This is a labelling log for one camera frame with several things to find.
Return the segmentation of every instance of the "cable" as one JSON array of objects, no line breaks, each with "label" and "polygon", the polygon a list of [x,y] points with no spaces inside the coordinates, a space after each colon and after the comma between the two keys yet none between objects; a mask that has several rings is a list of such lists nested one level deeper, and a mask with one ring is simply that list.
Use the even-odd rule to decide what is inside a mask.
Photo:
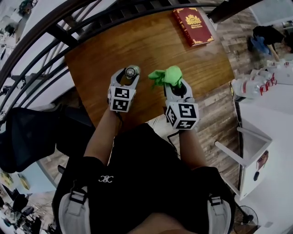
[{"label": "cable", "polygon": [[173,133],[173,134],[167,136],[168,141],[169,141],[170,144],[173,146],[173,148],[174,148],[174,150],[175,150],[176,152],[177,152],[177,149],[176,149],[175,145],[172,143],[172,141],[171,141],[170,138],[173,137],[173,136],[176,136],[177,134],[180,134],[181,132],[183,132],[183,130],[179,130],[179,131],[177,131],[177,132],[175,132],[175,133]]},{"label": "cable", "polygon": [[160,117],[160,116],[157,116],[157,117],[156,117],[156,119],[155,119],[155,121],[154,121],[154,123],[152,124],[152,128],[153,128],[153,129],[155,128],[155,126],[156,126],[156,123],[157,123],[157,121],[158,121],[159,117]]}]

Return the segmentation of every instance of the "backpack strap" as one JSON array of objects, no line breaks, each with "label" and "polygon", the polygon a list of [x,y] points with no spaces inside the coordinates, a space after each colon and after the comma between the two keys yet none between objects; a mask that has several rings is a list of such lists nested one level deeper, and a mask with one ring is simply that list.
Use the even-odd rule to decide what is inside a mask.
[{"label": "backpack strap", "polygon": [[209,234],[228,234],[231,223],[231,208],[221,197],[210,196],[207,201]]},{"label": "backpack strap", "polygon": [[59,223],[63,234],[91,234],[87,187],[73,188],[59,206]]}]

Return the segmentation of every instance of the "metal can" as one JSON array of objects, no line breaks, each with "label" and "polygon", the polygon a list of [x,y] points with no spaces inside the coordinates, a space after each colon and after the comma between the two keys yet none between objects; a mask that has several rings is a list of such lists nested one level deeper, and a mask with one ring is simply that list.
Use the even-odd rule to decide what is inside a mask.
[{"label": "metal can", "polygon": [[132,78],[135,78],[140,72],[141,69],[138,66],[130,65],[125,70],[125,76],[127,79],[131,80]]}]

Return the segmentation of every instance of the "black shirt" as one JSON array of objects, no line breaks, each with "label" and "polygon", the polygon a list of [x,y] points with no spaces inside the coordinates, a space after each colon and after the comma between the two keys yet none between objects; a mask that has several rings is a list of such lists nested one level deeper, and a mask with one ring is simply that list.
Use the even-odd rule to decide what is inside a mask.
[{"label": "black shirt", "polygon": [[257,26],[253,29],[253,34],[255,36],[263,37],[264,44],[272,45],[274,43],[281,43],[284,39],[283,34],[281,34],[278,30],[273,28],[272,26]]},{"label": "black shirt", "polygon": [[[173,147],[143,124],[114,140],[108,166],[93,157],[78,183],[88,187],[92,233],[128,233],[151,213],[166,213],[187,230],[208,233],[207,200],[221,195],[234,202],[216,168],[190,170]],[[71,168],[71,173],[78,168]]]}]

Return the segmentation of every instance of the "book cover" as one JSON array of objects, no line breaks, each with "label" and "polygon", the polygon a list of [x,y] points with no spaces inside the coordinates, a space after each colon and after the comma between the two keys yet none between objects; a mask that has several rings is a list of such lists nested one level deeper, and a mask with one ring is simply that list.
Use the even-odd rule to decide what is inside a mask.
[{"label": "book cover", "polygon": [[266,164],[268,159],[269,159],[269,151],[266,150],[256,162],[257,171],[259,171]]},{"label": "book cover", "polygon": [[178,8],[173,15],[190,46],[210,43],[214,40],[200,12],[195,7]]}]

